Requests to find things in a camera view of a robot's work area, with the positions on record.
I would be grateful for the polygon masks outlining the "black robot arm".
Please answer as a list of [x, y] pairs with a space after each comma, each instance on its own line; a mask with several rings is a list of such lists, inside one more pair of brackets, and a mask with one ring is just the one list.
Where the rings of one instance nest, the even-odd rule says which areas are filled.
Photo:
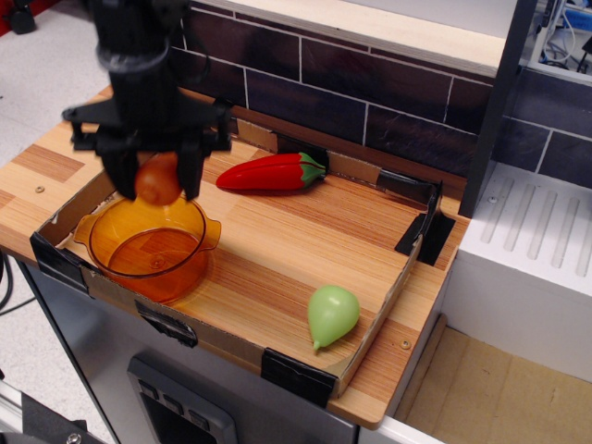
[[76, 151], [93, 151], [119, 193], [135, 199], [140, 153], [173, 152], [188, 199], [200, 191], [204, 160], [230, 148], [230, 103], [191, 98], [169, 60], [187, 1], [91, 1], [96, 54], [109, 74], [108, 100], [66, 109]]

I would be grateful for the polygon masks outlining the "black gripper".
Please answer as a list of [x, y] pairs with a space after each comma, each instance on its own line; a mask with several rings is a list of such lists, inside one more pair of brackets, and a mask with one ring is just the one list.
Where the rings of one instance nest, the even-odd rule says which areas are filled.
[[186, 199], [199, 196], [204, 157], [230, 148], [230, 107], [182, 92], [169, 65], [109, 74], [112, 97], [62, 113], [77, 151], [100, 155], [117, 191], [137, 198], [138, 152], [176, 151], [177, 177]]

